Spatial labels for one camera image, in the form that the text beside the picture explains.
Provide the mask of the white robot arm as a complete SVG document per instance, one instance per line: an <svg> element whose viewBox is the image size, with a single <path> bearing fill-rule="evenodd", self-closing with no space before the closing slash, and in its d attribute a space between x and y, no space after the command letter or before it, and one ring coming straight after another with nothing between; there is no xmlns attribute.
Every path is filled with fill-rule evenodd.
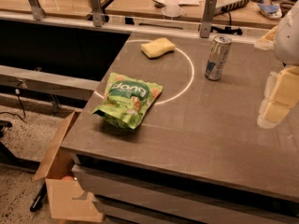
<svg viewBox="0 0 299 224"><path fill-rule="evenodd" d="M278 73L270 73L257 118L261 128L272 129L279 125L299 102L299 1L278 26L256 41L254 47L272 49L275 57L285 64Z"/></svg>

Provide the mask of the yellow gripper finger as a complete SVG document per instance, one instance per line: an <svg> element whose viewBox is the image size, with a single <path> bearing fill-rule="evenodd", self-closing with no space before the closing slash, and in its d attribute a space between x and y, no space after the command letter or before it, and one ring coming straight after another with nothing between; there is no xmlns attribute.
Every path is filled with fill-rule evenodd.
<svg viewBox="0 0 299 224"><path fill-rule="evenodd" d="M274 41L276 38L277 27L273 27L269 30L265 35L261 36L254 44L256 49L261 50L273 50L274 49Z"/></svg>
<svg viewBox="0 0 299 224"><path fill-rule="evenodd" d="M280 124L299 102L299 67L287 66L279 73L271 72L264 90L257 123L272 129Z"/></svg>

